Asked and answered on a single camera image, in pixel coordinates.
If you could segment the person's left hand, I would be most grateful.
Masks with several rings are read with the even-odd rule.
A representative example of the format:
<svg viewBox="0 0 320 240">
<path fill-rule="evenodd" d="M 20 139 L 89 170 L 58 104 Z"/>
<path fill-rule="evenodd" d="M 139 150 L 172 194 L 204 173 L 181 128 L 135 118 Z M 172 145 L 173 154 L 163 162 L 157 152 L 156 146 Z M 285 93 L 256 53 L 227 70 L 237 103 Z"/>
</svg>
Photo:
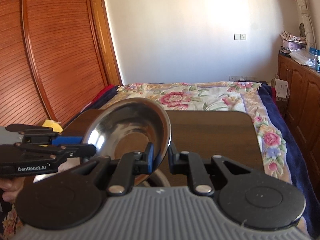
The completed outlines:
<svg viewBox="0 0 320 240">
<path fill-rule="evenodd" d="M 1 178 L 0 187 L 4 191 L 2 198 L 5 202 L 13 204 L 16 201 L 17 195 L 24 187 L 25 177 L 18 178 Z"/>
</svg>

